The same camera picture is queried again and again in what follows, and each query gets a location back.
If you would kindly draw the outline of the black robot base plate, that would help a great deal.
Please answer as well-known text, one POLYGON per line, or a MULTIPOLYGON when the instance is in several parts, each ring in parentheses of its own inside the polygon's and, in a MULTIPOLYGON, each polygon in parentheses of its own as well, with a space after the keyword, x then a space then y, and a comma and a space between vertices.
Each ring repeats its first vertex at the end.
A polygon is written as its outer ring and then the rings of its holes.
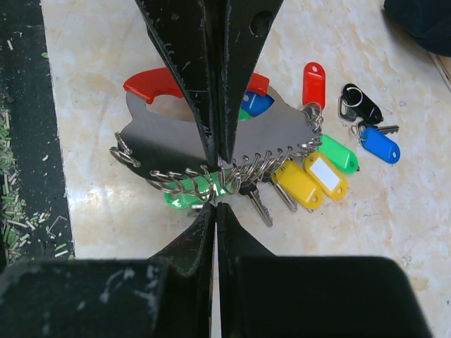
POLYGON ((1 260, 75 256, 41 1, 1 2, 1 260))

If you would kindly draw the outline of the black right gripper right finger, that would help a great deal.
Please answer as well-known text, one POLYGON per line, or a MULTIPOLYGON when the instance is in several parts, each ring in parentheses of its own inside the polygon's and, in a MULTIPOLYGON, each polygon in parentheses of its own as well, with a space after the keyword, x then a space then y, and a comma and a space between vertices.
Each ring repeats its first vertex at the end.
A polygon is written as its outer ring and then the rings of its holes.
POLYGON ((216 209, 223 337, 430 337, 409 280, 381 256, 277 256, 216 209))

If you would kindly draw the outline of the red-handled metal key organizer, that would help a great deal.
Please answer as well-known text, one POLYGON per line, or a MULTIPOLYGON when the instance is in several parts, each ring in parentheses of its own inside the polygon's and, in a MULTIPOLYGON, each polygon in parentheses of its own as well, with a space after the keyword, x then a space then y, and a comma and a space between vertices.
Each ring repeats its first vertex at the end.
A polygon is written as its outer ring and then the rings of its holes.
POLYGON ((290 157, 314 152, 321 143, 321 107, 310 103, 302 110, 287 105, 260 74, 250 78, 248 90, 272 104, 263 113, 237 124, 231 163, 206 146, 218 143, 218 130, 194 122, 176 120, 147 110, 158 96, 182 97, 167 68, 147 70, 123 85, 131 122, 115 135, 112 156, 134 174, 168 193, 204 196, 194 181, 224 170, 223 182, 232 184, 276 171, 290 157))

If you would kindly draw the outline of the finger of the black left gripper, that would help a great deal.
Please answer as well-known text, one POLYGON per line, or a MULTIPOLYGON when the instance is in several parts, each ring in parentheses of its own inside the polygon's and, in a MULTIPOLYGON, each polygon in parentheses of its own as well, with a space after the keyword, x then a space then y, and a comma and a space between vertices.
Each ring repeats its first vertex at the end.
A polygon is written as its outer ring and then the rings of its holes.
POLYGON ((230 162, 238 114, 282 1, 221 1, 218 19, 219 154, 230 162))
POLYGON ((218 160, 216 1, 136 2, 150 40, 194 113, 209 165, 218 160))

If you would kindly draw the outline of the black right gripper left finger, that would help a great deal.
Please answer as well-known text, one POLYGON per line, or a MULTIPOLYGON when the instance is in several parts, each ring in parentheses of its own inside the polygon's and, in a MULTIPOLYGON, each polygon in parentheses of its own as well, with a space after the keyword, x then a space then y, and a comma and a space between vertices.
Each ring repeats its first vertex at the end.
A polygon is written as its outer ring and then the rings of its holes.
POLYGON ((147 259, 21 261, 1 274, 2 337, 209 337, 216 209, 147 259))

